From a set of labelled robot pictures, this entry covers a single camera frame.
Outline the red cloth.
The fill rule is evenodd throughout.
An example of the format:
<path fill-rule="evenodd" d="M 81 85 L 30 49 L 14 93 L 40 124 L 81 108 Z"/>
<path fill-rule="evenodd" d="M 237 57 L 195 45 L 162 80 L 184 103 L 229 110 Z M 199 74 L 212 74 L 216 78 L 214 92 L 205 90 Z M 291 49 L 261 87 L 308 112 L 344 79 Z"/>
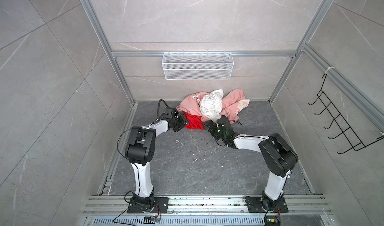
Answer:
<path fill-rule="evenodd" d="M 189 113 L 185 113 L 185 117 L 188 121 L 188 124 L 185 126 L 186 129 L 194 130 L 194 129 L 200 129 L 204 130 L 202 117 L 199 115 L 192 115 Z"/>

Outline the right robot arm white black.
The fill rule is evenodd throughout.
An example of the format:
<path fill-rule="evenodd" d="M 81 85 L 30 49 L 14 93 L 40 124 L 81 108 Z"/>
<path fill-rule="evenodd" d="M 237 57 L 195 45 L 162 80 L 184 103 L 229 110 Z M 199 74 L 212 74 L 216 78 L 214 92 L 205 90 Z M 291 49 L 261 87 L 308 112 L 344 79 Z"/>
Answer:
<path fill-rule="evenodd" d="M 233 130 L 230 122 L 214 123 L 208 121 L 203 123 L 203 127 L 216 141 L 221 140 L 227 147 L 246 149 L 262 154 L 270 171 L 268 182 L 258 203 L 249 197 L 246 198 L 246 202 L 251 207 L 259 208 L 265 212 L 282 210 L 286 181 L 299 161 L 298 155 L 283 137 L 278 133 L 269 136 L 237 133 Z"/>

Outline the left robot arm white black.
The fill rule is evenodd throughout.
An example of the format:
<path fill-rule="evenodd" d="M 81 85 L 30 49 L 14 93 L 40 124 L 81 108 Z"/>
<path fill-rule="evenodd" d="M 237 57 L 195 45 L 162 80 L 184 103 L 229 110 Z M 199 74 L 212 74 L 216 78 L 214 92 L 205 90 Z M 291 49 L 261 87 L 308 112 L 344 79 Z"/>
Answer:
<path fill-rule="evenodd" d="M 154 187 L 151 181 L 151 161 L 155 154 L 156 137 L 169 130 L 183 129 L 189 121 L 183 113 L 177 111 L 165 113 L 154 122 L 145 126 L 133 126 L 124 150 L 134 170 L 136 189 L 130 204 L 144 213 L 150 213 L 155 207 Z"/>

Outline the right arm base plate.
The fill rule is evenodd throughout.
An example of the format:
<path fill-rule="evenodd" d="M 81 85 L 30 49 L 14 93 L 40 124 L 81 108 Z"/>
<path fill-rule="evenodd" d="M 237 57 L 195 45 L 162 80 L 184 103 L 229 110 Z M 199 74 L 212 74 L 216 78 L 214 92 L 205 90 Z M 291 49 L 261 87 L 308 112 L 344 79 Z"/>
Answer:
<path fill-rule="evenodd" d="M 248 207 L 249 213 L 266 213 L 266 212 L 288 213 L 289 212 L 284 196 L 281 196 L 276 201 L 272 201 L 267 196 L 262 196 L 262 197 L 246 196 L 244 200 Z"/>

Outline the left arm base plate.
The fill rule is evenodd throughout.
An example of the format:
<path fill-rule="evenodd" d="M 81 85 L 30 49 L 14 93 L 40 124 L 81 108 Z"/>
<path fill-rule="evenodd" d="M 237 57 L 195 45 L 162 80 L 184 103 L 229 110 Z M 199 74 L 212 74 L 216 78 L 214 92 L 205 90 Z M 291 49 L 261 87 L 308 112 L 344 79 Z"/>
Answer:
<path fill-rule="evenodd" d="M 167 197 L 154 197 L 154 198 L 141 198 L 130 200 L 130 206 L 128 214 L 139 214 L 139 213 L 153 213 L 165 214 L 168 211 L 169 198 Z"/>

